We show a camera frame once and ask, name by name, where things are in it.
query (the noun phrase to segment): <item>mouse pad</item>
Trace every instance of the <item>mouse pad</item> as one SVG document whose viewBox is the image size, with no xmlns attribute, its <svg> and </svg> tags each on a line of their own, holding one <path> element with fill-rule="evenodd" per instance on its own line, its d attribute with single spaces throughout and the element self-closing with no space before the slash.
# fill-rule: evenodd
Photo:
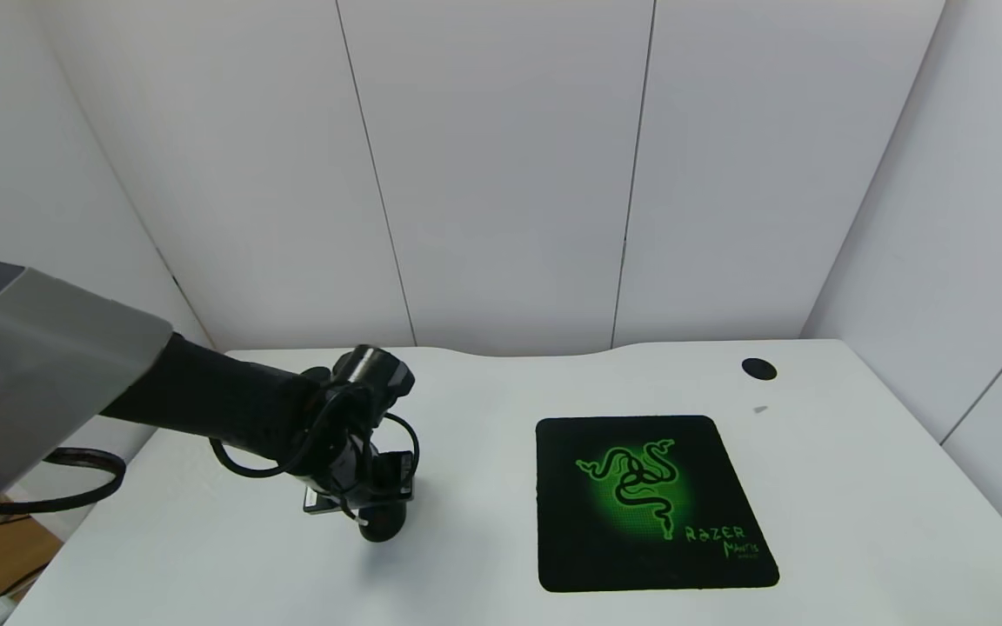
<svg viewBox="0 0 1002 626">
<path fill-rule="evenodd" d="M 541 420 L 536 457 L 545 590 L 779 583 L 779 568 L 707 417 Z"/>
</svg>

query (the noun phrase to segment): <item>green snake logo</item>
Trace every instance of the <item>green snake logo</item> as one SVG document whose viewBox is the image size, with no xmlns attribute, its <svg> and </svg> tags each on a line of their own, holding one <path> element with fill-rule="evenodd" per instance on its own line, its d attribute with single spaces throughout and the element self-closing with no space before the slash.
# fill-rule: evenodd
<svg viewBox="0 0 1002 626">
<path fill-rule="evenodd" d="M 679 471 L 667 460 L 667 450 L 675 444 L 673 439 L 660 439 L 643 445 L 640 457 L 624 448 L 609 448 L 597 461 L 574 461 L 577 469 L 593 480 L 616 480 L 613 496 L 625 507 L 652 507 L 651 515 L 663 527 L 663 539 L 671 539 L 675 524 L 671 522 L 670 500 L 656 495 L 651 486 L 674 483 Z"/>
</svg>

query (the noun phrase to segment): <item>white desk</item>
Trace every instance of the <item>white desk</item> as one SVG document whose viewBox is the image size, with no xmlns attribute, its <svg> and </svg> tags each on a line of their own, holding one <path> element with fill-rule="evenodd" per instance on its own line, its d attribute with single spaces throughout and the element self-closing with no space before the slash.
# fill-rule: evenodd
<svg viewBox="0 0 1002 626">
<path fill-rule="evenodd" d="M 1002 519 L 840 342 L 537 360 L 393 352 L 417 376 L 397 413 L 420 433 L 422 461 L 409 522 L 391 543 L 365 542 L 345 516 L 303 514 L 290 477 L 239 478 L 205 440 L 158 432 L 10 626 L 1002 623 Z M 342 353 L 234 357 L 301 372 Z M 771 361 L 779 378 L 747 377 L 748 357 Z M 779 585 L 542 590 L 537 421 L 689 413 L 716 423 Z M 407 446 L 394 425 L 374 441 Z"/>
</svg>

